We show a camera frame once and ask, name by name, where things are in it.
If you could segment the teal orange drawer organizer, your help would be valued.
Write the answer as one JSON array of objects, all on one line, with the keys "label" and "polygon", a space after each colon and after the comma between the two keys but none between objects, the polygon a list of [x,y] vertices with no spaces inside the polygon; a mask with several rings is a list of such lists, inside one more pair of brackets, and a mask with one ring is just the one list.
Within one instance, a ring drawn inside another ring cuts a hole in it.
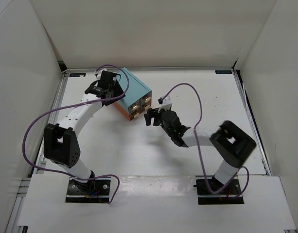
[{"label": "teal orange drawer organizer", "polygon": [[127,68],[122,68],[129,78],[125,97],[114,103],[115,107],[130,121],[151,107],[152,90]]}]

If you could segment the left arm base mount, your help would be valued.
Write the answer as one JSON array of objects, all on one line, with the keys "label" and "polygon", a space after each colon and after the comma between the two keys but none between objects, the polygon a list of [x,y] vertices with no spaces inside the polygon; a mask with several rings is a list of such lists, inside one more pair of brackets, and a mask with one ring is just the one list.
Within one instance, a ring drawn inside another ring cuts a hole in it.
[{"label": "left arm base mount", "polygon": [[87,183],[70,179],[66,191],[66,203],[107,203],[110,197],[111,178],[99,178]]}]

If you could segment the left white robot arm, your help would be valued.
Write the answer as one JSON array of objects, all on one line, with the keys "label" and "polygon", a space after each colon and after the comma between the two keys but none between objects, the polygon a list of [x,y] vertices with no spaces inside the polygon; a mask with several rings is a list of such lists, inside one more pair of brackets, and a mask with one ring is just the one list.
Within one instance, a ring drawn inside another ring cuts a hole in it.
[{"label": "left white robot arm", "polygon": [[48,124],[44,129],[43,155],[59,165],[79,182],[79,189],[90,194],[95,190],[95,181],[90,179],[93,172],[80,159],[78,135],[93,115],[124,97],[119,84],[121,74],[103,69],[95,74],[96,80],[84,91],[78,105],[56,124]]}]

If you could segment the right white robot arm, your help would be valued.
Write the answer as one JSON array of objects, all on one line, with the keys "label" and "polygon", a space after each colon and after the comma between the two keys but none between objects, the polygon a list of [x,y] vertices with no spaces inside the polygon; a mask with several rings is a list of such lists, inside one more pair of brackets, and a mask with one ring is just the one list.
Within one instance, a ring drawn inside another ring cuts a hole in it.
[{"label": "right white robot arm", "polygon": [[178,147],[215,147],[223,162],[208,181],[211,193],[223,194],[228,190],[230,180],[256,147],[255,140],[229,120],[224,121],[211,136],[207,136],[181,124],[176,112],[171,110],[149,108],[144,118],[147,126],[160,126]]}]

